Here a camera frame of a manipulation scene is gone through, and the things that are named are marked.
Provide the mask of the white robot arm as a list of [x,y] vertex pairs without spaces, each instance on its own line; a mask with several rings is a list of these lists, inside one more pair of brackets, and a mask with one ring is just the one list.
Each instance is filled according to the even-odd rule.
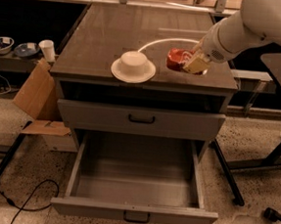
[[224,63],[270,43],[281,46],[281,0],[242,0],[238,12],[214,24],[193,47],[183,70],[200,73],[211,62]]

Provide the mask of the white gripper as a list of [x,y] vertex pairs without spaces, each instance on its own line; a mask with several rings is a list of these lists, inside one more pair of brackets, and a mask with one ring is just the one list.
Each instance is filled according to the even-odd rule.
[[224,63],[236,58],[241,52],[240,29],[228,22],[220,21],[215,24],[206,36],[204,36],[192,48],[193,53],[200,55],[188,55],[183,58],[183,70],[190,74],[202,74],[214,63]]

